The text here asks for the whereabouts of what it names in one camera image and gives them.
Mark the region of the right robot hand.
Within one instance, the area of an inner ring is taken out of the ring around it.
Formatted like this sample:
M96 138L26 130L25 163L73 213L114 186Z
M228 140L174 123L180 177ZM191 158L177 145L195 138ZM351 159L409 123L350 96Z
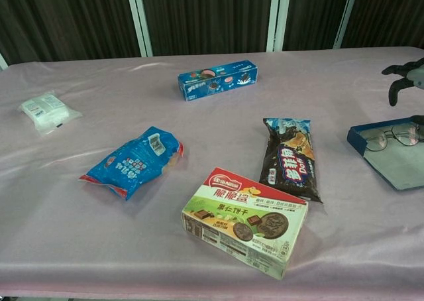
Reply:
M383 75L396 74L401 76L394 81L388 91L389 104L393 107L398 102L398 94L406 88L423 89L423 59L407 62L403 65L391 65L382 70Z

